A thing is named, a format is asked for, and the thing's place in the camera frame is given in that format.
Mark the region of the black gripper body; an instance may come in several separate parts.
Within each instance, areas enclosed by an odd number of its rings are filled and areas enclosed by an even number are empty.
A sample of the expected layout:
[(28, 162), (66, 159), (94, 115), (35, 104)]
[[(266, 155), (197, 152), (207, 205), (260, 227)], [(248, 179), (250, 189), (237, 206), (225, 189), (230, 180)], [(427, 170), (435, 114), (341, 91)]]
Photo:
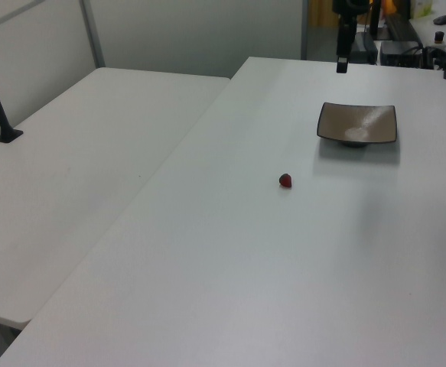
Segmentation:
[(356, 17), (369, 11), (369, 0), (333, 0), (332, 11), (341, 17)]

